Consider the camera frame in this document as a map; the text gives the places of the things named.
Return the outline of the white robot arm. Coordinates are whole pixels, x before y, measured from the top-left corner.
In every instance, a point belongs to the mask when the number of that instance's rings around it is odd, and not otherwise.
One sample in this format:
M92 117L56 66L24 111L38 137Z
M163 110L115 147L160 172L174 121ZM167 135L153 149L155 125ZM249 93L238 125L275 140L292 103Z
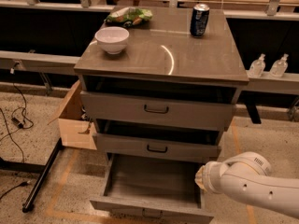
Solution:
M225 161L209 161L195 174L195 183L209 193L299 218L299 180L273 177L271 164L254 152Z

